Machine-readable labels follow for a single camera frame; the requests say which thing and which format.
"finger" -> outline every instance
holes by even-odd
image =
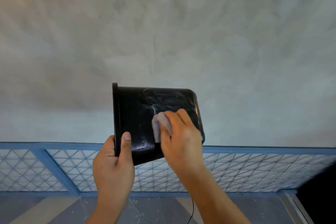
[[[121,149],[119,155],[119,163],[133,163],[132,160],[132,143],[131,134],[125,132],[121,137]]]
[[[193,122],[191,121],[190,116],[188,115],[186,110],[179,109],[176,113],[181,117],[185,124],[193,125]]]
[[[99,152],[107,157],[114,157],[116,155],[114,150],[114,135],[107,138]]]
[[[170,124],[173,127],[173,133],[174,128],[178,128],[184,124],[183,121],[181,120],[181,117],[176,112],[165,111],[164,113],[168,117]]]
[[[165,150],[168,149],[168,146],[170,145],[171,138],[168,133],[168,130],[161,123],[160,123],[160,131],[161,131],[161,149],[164,153]]]

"cleaning cloth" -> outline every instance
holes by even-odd
[[[164,114],[164,112],[159,112],[158,114],[154,115],[152,119],[152,127],[156,143],[161,143],[160,123],[167,129],[170,136],[173,135],[173,128],[171,127],[169,119]]]

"black plastic container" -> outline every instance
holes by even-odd
[[[113,112],[115,154],[119,156],[121,135],[128,131],[132,136],[132,158],[134,165],[163,158],[160,143],[155,143],[152,119],[154,114],[164,111],[176,112],[185,109],[196,128],[204,130],[196,94],[189,89],[118,87],[113,83]]]

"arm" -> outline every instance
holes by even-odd
[[[250,223],[204,166],[201,134],[187,112],[180,109],[165,114],[172,125],[173,136],[160,125],[163,154],[194,199],[204,223]]]
[[[110,136],[93,160],[92,169],[98,200],[86,224],[115,224],[134,183],[130,133],[121,138],[119,158],[115,156],[114,136]]]

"black wire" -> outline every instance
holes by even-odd
[[[192,214],[191,214],[190,219],[188,220],[187,224],[189,224],[191,218],[194,216],[194,200],[193,200],[193,198],[191,198],[191,200],[192,200]]]

